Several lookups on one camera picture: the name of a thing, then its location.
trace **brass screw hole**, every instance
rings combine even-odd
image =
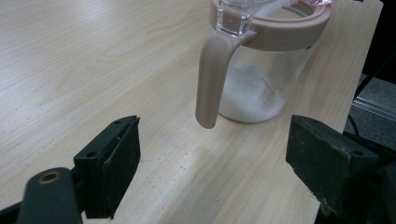
[[[38,179],[38,183],[41,185],[50,184],[57,181],[60,177],[61,174],[59,172],[49,172],[40,176],[40,178]]]

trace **black cable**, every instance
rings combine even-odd
[[[359,129],[358,129],[358,125],[356,125],[355,120],[350,115],[347,115],[347,119],[350,121],[350,124],[352,125],[355,135],[359,137],[360,136]]]
[[[381,67],[373,74],[373,75],[368,75],[358,86],[358,88],[355,91],[355,95],[353,96],[353,100],[356,100],[358,98],[359,94],[364,90],[364,88],[369,84],[369,82],[373,79],[373,77],[376,77],[382,69],[384,69],[385,66],[388,65],[388,63],[393,59],[393,57],[396,55],[396,51],[393,52],[393,54],[381,65]]]

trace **black plastic part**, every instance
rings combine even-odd
[[[377,169],[367,179],[367,223],[396,223],[396,162]]]
[[[361,183],[376,168],[377,160],[372,151],[327,125],[292,116],[286,161],[322,205],[337,216],[365,219],[359,217],[362,207],[356,202],[363,190]]]
[[[73,178],[68,169],[49,169],[29,180],[21,203],[18,223],[82,223]]]
[[[0,211],[1,224],[17,223],[18,213],[20,212],[21,203],[15,203]]]
[[[87,218],[114,217],[140,161],[138,123],[136,116],[112,122],[74,158]]]
[[[374,152],[378,156],[378,165],[377,165],[378,167],[396,161],[396,151],[392,148],[379,145],[376,142],[359,137],[352,133],[344,132],[343,135],[352,139],[354,142],[358,143],[359,145],[366,147],[370,151]]]

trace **wooden table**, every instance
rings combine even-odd
[[[107,124],[137,115],[142,161],[114,220],[313,223],[318,201],[285,162],[291,114],[341,132],[378,0],[338,0],[281,115],[259,124],[194,117],[208,2],[0,2],[0,208]]]

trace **clear glass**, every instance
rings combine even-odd
[[[303,15],[284,8],[272,17]],[[311,51],[312,48],[275,52],[239,47],[227,70],[219,113],[243,122],[261,122],[279,114]]]
[[[253,20],[253,0],[219,0],[217,29],[242,37]]]
[[[304,0],[307,4],[311,5],[311,6],[323,6],[323,5],[327,5],[330,4],[332,2],[332,0]]]

